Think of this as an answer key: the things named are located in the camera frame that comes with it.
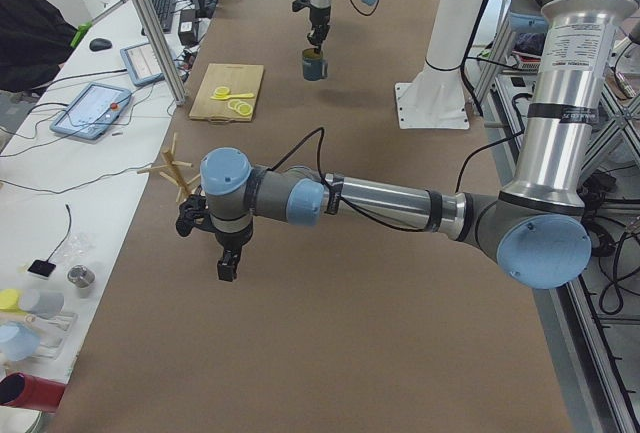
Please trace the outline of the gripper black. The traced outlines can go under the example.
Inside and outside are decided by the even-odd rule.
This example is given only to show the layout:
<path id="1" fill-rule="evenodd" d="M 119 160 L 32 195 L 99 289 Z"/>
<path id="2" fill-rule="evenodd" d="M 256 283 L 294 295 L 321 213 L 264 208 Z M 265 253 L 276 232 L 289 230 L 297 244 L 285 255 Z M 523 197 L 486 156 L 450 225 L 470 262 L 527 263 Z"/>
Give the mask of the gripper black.
<path id="1" fill-rule="evenodd" d="M 328 36 L 330 17 L 331 7 L 309 6 L 309 20 L 312 30 L 307 34 L 307 40 L 313 47 L 316 47 L 317 53 L 322 52 L 323 43 Z"/>
<path id="2" fill-rule="evenodd" d="M 217 229 L 214 233 L 217 242 L 223 247 L 223 254 L 217 262 L 218 278 L 222 281 L 235 281 L 240 260 L 240 252 L 253 236 L 253 224 L 235 232 Z"/>

